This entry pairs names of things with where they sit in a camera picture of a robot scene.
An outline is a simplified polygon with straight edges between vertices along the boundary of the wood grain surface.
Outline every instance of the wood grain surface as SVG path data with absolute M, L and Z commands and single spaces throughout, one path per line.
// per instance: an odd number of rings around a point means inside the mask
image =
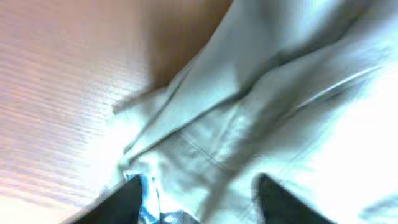
M 0 1 L 0 223 L 57 223 L 91 203 L 113 107 L 166 85 L 229 4 Z

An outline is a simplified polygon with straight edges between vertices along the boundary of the gray cloth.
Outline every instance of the gray cloth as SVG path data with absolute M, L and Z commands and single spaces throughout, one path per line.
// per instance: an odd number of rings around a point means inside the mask
M 334 222 L 398 222 L 397 20 L 395 0 L 236 0 L 167 89 L 111 120 L 116 174 L 157 177 L 202 223 L 256 223 L 258 173 Z

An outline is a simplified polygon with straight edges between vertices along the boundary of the wrinkled fabric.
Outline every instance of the wrinkled fabric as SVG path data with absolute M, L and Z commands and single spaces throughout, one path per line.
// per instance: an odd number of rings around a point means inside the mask
M 203 223 L 257 223 L 266 173 L 333 222 L 398 222 L 397 54 L 398 1 L 236 0 L 169 87 L 110 121 L 109 187 L 134 170 Z

